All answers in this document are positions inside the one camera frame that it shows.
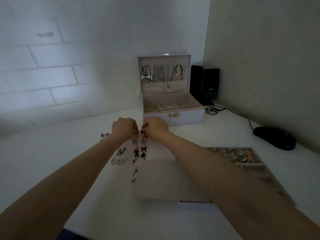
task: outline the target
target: speaker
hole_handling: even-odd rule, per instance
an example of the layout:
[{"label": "speaker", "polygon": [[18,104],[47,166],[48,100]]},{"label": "speaker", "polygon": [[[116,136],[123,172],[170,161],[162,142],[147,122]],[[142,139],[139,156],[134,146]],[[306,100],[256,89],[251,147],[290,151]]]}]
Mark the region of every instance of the speaker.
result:
[{"label": "speaker", "polygon": [[192,65],[190,72],[190,89],[192,95],[201,94],[201,86],[203,81],[204,69],[200,65]]},{"label": "speaker", "polygon": [[202,94],[205,98],[216,99],[218,96],[220,69],[205,69],[203,72]]}]

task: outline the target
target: person's left arm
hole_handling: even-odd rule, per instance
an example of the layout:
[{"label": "person's left arm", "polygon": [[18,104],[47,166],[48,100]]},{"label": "person's left arm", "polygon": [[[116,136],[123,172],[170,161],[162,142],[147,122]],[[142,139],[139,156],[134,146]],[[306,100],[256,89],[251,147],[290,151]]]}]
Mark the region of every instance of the person's left arm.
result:
[{"label": "person's left arm", "polygon": [[138,133],[134,119],[119,118],[103,141],[50,174],[0,214],[1,239],[56,239],[113,153]]}]

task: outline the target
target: white brick wall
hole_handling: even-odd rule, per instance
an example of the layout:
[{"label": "white brick wall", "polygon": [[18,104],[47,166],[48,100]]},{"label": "white brick wall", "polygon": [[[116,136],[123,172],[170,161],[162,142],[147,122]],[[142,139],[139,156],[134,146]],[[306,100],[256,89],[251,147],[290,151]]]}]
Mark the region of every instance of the white brick wall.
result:
[{"label": "white brick wall", "polygon": [[139,106],[139,56],[203,61],[210,0],[0,0],[0,134]]}]

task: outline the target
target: forearm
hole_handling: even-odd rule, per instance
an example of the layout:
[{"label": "forearm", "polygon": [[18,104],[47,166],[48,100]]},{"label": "forearm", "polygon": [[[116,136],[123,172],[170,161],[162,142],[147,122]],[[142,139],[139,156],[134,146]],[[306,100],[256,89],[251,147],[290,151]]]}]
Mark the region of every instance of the forearm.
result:
[{"label": "forearm", "polygon": [[319,227],[253,175],[173,133],[157,140],[191,173],[244,239],[316,239]]},{"label": "forearm", "polygon": [[26,192],[0,214],[1,239],[55,239],[123,143],[110,134]]}]

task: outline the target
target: black computer mouse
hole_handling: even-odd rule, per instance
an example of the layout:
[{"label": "black computer mouse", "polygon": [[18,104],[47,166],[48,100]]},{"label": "black computer mouse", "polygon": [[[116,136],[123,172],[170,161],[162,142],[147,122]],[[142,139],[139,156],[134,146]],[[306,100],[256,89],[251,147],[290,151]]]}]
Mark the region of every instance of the black computer mouse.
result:
[{"label": "black computer mouse", "polygon": [[282,129],[259,126],[254,128],[253,133],[282,150],[290,151],[296,147],[295,138],[290,133],[285,132]]}]

